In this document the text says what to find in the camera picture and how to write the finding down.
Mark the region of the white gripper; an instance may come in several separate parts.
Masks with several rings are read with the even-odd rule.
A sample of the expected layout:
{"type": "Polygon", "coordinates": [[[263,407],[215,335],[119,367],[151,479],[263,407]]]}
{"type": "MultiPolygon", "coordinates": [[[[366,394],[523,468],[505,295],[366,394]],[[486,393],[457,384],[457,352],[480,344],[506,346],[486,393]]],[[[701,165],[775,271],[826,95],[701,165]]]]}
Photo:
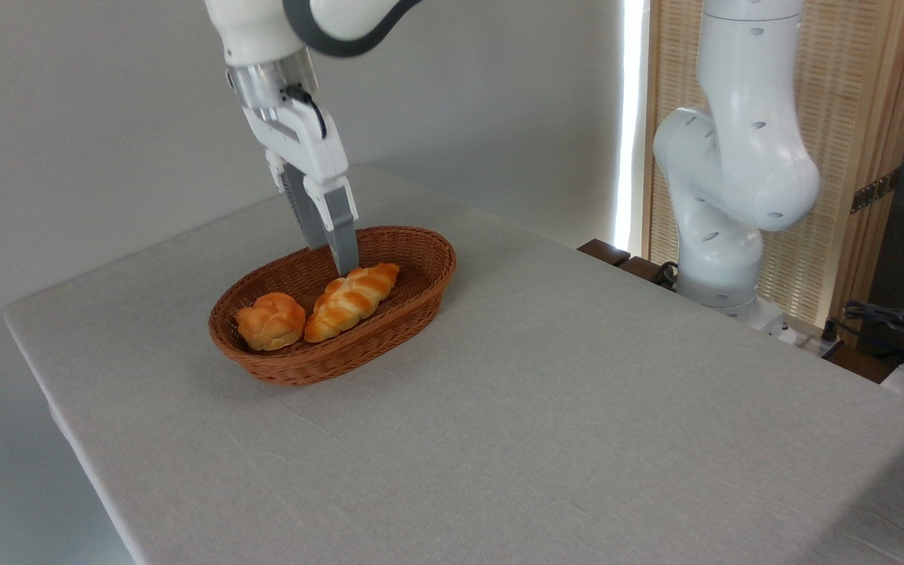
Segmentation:
{"type": "Polygon", "coordinates": [[[330,248],[341,278],[359,266],[359,215],[347,178],[348,158],[329,112],[298,99],[273,108],[243,108],[265,147],[274,184],[286,196],[306,246],[330,248]]]}

